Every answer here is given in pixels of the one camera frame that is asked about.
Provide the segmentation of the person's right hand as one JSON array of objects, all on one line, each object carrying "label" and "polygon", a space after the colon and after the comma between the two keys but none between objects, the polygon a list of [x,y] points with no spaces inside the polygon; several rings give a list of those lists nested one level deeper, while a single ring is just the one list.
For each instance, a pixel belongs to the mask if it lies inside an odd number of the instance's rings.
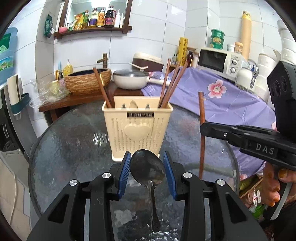
[{"label": "person's right hand", "polygon": [[[293,173],[288,169],[280,169],[280,181],[285,183],[293,180]],[[263,170],[263,181],[261,183],[261,200],[264,204],[273,207],[280,200],[280,182],[275,178],[272,164],[266,162]]]}]

